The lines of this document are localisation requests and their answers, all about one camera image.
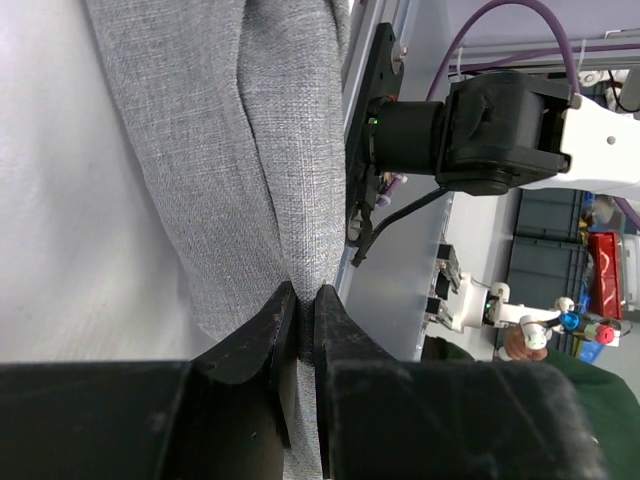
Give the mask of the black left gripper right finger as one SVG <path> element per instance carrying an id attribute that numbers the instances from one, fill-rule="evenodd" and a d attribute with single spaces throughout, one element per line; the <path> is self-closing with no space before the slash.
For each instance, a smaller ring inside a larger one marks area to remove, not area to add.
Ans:
<path id="1" fill-rule="evenodd" d="M 575 390 L 532 363 L 400 361 L 314 302 L 317 425 L 328 479 L 605 479 Z"/>

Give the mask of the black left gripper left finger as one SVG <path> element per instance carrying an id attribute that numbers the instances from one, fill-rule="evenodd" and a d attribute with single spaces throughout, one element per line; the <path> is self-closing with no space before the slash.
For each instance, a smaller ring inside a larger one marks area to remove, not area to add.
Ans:
<path id="1" fill-rule="evenodd" d="M 5 479 L 279 479 L 291 444 L 295 313 L 280 285 L 192 360 L 5 364 Z"/>

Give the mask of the grey cloth napkin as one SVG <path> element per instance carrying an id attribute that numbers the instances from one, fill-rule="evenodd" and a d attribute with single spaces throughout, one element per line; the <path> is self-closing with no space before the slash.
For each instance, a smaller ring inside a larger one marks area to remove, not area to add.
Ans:
<path id="1" fill-rule="evenodd" d="M 344 248 L 344 1 L 91 1 L 111 93 L 185 271 L 222 340 L 290 281 L 301 303 L 288 479 L 322 475 L 312 303 Z"/>

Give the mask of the operator green sleeve forearm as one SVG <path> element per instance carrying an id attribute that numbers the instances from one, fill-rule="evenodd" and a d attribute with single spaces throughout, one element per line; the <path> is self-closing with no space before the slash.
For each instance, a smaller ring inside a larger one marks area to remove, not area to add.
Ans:
<path id="1" fill-rule="evenodd" d="M 639 402 L 619 376 L 556 350 L 542 362 L 573 385 L 612 479 L 639 477 Z"/>

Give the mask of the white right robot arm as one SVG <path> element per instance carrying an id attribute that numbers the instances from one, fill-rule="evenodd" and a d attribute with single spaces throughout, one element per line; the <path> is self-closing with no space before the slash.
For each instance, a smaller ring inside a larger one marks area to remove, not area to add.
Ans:
<path id="1" fill-rule="evenodd" d="M 428 176 L 444 192 L 639 198 L 638 121 L 513 71 L 455 83 L 443 101 L 371 101 L 362 148 L 376 172 Z"/>

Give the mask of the operator hand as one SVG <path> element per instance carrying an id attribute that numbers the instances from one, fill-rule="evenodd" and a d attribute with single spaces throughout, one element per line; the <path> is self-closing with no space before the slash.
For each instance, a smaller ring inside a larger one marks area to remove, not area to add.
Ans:
<path id="1" fill-rule="evenodd" d="M 504 349 L 511 360 L 542 361 L 547 357 L 547 349 L 532 350 L 525 344 L 520 326 L 510 328 L 504 338 Z"/>

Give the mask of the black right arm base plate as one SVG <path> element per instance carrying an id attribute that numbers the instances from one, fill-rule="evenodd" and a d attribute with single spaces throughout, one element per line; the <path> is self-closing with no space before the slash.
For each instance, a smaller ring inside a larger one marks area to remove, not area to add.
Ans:
<path id="1" fill-rule="evenodd" d="M 358 247 L 372 232 L 371 214 L 380 168 L 374 163 L 373 134 L 383 104 L 395 101 L 404 77 L 404 61 L 393 27 L 376 27 L 346 140 L 346 243 Z"/>

